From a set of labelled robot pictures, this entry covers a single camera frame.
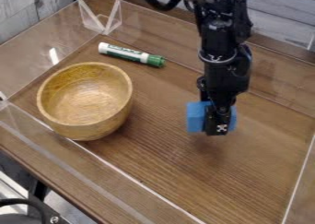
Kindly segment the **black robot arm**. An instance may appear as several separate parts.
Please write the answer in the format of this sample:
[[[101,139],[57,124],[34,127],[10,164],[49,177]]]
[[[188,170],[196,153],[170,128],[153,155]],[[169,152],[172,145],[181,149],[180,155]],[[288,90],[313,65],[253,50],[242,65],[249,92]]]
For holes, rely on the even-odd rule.
[[[246,0],[186,0],[193,4],[200,37],[197,57],[204,64],[196,80],[202,104],[201,131],[222,136],[234,122],[233,105],[246,92],[252,53],[245,45],[252,22]]]

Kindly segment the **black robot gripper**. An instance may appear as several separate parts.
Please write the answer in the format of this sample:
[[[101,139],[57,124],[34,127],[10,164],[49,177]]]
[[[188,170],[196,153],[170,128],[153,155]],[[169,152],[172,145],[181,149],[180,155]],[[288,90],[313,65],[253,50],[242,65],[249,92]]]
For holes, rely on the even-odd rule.
[[[236,96],[248,90],[250,65],[252,52],[246,44],[237,46],[236,56],[225,64],[204,65],[204,74],[196,79],[196,88],[200,101],[212,103],[205,107],[204,131],[208,136],[224,136],[228,133],[229,107],[234,104]]]

